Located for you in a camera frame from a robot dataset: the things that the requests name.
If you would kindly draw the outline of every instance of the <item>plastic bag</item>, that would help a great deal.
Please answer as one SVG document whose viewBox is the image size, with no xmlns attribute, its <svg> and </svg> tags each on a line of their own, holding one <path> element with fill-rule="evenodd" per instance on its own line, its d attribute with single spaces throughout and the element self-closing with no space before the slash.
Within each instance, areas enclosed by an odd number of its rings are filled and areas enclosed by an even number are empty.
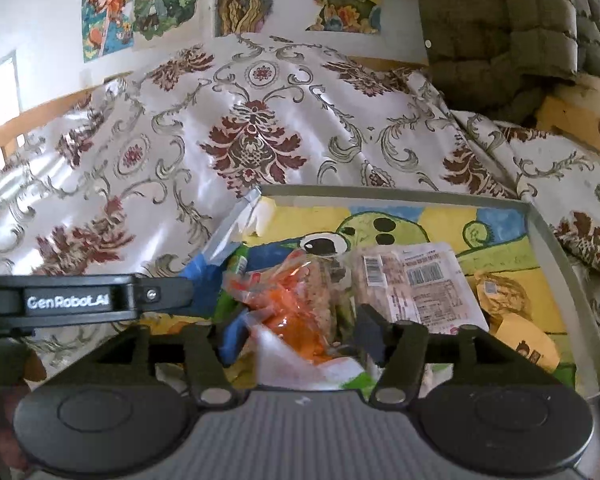
<svg viewBox="0 0 600 480">
<path fill-rule="evenodd" d="M 264 325 L 255 323 L 250 329 L 255 339 L 256 380 L 260 385 L 299 391 L 354 389 L 368 398 L 376 383 L 351 357 L 312 364 Z"/>
<path fill-rule="evenodd" d="M 302 358 L 314 364 L 330 359 L 334 317 L 329 276 L 320 258 L 295 250 L 271 269 L 243 276 L 226 272 L 222 288 L 251 310 L 263 310 L 264 325 Z"/>
</svg>

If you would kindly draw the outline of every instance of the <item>orange snack bag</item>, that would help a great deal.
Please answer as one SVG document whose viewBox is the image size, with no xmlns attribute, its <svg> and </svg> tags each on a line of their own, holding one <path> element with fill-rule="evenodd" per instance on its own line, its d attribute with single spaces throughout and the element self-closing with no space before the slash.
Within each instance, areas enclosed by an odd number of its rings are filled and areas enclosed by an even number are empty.
<svg viewBox="0 0 600 480">
<path fill-rule="evenodd" d="M 225 273 L 222 287 L 250 309 L 269 312 L 263 324 L 301 357 L 314 364 L 330 359 L 317 320 L 318 311 L 324 313 L 325 303 L 328 310 L 330 298 L 318 259 L 295 250 L 271 269 L 243 276 Z"/>
</svg>

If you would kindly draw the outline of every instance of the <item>barcode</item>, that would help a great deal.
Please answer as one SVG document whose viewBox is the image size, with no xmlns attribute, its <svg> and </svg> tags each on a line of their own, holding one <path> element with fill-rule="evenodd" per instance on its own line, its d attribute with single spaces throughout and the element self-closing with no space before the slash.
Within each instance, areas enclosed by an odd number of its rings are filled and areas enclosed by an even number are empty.
<svg viewBox="0 0 600 480">
<path fill-rule="evenodd" d="M 365 262 L 366 284 L 368 286 L 386 286 L 380 258 L 363 256 L 363 260 Z"/>
<path fill-rule="evenodd" d="M 484 282 L 484 291 L 486 294 L 497 294 L 498 285 L 496 285 L 494 282 Z"/>
<path fill-rule="evenodd" d="M 436 263 L 425 265 L 417 269 L 408 270 L 409 284 L 422 285 L 423 283 L 435 282 L 441 280 L 444 276 L 440 270 L 440 266 Z"/>
</svg>

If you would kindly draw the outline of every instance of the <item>packaged food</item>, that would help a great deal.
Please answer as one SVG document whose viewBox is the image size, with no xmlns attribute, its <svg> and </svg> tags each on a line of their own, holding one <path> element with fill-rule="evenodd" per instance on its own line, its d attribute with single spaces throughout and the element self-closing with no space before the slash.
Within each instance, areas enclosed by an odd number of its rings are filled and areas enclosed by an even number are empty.
<svg viewBox="0 0 600 480">
<path fill-rule="evenodd" d="M 529 298 L 516 280 L 480 270 L 474 276 L 480 306 L 496 324 L 509 312 L 531 321 Z"/>
<path fill-rule="evenodd" d="M 361 390 L 366 397 L 375 381 L 351 357 L 312 364 L 299 356 L 269 328 L 251 327 L 256 343 L 257 383 L 293 390 Z"/>
<path fill-rule="evenodd" d="M 495 336 L 549 373 L 560 363 L 560 353 L 551 338 L 518 314 L 503 314 L 502 323 Z"/>
<path fill-rule="evenodd" d="M 245 244 L 241 244 L 229 257 L 226 266 L 228 272 L 243 275 L 247 268 L 247 255 L 249 248 Z M 238 302 L 224 289 L 218 294 L 218 303 L 214 312 L 214 323 L 223 322 L 237 308 Z"/>
<path fill-rule="evenodd" d="M 250 309 L 263 310 L 264 325 L 304 359 L 316 364 L 330 359 L 334 316 L 328 270 L 318 256 L 295 250 L 271 269 L 226 272 L 222 288 Z"/>
<path fill-rule="evenodd" d="M 433 333 L 455 333 L 463 324 L 488 330 L 448 244 L 368 247 L 350 257 L 356 304 L 370 304 L 391 322 L 422 323 Z"/>
</svg>

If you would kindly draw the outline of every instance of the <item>white wall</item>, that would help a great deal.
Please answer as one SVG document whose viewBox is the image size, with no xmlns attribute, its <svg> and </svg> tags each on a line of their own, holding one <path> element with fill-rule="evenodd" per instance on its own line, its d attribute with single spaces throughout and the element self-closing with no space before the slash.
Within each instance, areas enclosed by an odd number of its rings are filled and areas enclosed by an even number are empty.
<svg viewBox="0 0 600 480">
<path fill-rule="evenodd" d="M 130 48 L 85 64 L 80 11 L 80 0 L 0 0 L 0 60 L 16 51 L 23 110 L 98 84 L 106 76 L 154 63 L 182 46 Z M 303 41 L 327 43 L 345 54 L 424 62 L 417 0 L 384 0 L 382 12 L 382 34 L 373 38 L 341 32 L 305 33 L 302 23 L 290 25 L 288 20 L 276 19 L 277 13 L 286 18 L 293 14 L 284 6 L 278 6 L 270 17 L 272 24 L 281 23 L 280 27 L 267 26 L 266 32 L 284 36 L 297 30 L 296 37 Z"/>
</svg>

